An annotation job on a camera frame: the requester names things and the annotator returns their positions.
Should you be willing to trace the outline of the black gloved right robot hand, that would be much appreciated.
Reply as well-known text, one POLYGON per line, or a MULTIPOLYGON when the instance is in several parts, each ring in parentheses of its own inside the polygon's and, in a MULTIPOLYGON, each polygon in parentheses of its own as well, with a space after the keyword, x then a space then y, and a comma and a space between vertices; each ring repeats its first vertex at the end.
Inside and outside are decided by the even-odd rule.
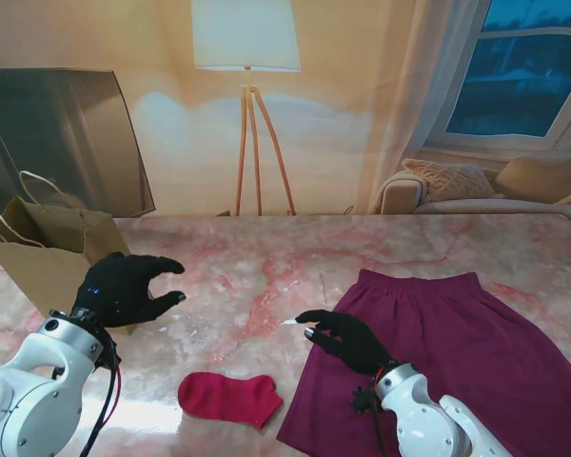
POLYGON ((314 324, 306 338, 358 374, 376 378, 401 364, 366 323, 349 314, 315 309, 303 312, 295 321, 314 324))

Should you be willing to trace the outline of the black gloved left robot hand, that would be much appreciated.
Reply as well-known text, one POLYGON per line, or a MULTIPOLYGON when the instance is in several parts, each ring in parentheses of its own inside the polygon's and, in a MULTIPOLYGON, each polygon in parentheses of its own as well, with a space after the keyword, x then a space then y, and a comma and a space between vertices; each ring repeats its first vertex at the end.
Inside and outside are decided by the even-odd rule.
POLYGON ((102 328, 154 321, 186 296, 173 290, 153 298, 150 281, 165 273, 184 272, 180 262, 167 257, 113 252, 89 269, 70 314, 102 328))

